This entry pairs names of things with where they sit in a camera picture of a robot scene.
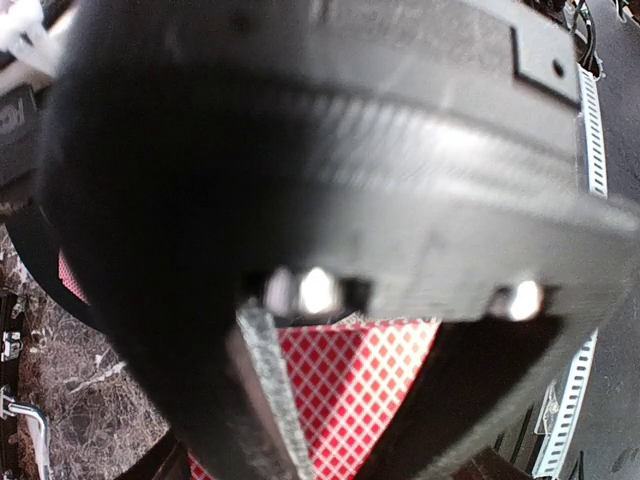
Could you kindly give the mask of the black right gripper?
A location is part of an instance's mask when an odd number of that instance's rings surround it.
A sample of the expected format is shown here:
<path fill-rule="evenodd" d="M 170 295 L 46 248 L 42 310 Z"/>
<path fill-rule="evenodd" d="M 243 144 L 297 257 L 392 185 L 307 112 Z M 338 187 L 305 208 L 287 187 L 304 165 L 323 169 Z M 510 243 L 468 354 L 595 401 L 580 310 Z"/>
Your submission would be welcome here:
<path fill-rule="evenodd" d="M 217 479 L 309 457 L 275 318 L 435 319 L 361 479 L 448 479 L 625 301 L 639 210 L 580 190 L 570 34 L 520 1 L 83 1 L 40 205 Z"/>

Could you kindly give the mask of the red playing card deck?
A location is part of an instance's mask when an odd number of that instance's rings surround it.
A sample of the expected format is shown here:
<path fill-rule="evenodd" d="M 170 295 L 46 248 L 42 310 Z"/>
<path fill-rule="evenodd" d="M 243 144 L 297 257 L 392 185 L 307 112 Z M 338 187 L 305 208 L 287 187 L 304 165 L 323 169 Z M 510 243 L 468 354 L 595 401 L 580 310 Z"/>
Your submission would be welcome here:
<path fill-rule="evenodd" d="M 436 337 L 417 319 L 282 329 L 316 479 L 352 479 L 405 399 Z"/>

